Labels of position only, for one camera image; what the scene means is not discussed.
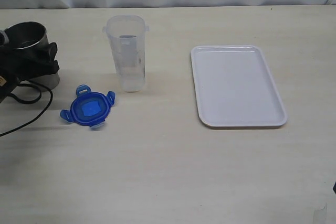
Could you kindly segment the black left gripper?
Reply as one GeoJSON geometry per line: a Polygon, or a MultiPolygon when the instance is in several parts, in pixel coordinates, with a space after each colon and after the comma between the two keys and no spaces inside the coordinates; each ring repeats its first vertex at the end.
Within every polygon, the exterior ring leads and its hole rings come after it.
{"type": "Polygon", "coordinates": [[[1,102],[11,97],[19,103],[36,103],[23,100],[12,92],[22,81],[28,81],[45,75],[56,74],[59,63],[55,60],[57,44],[55,42],[36,44],[31,48],[31,57],[27,53],[15,52],[13,49],[1,49],[1,102]]]}

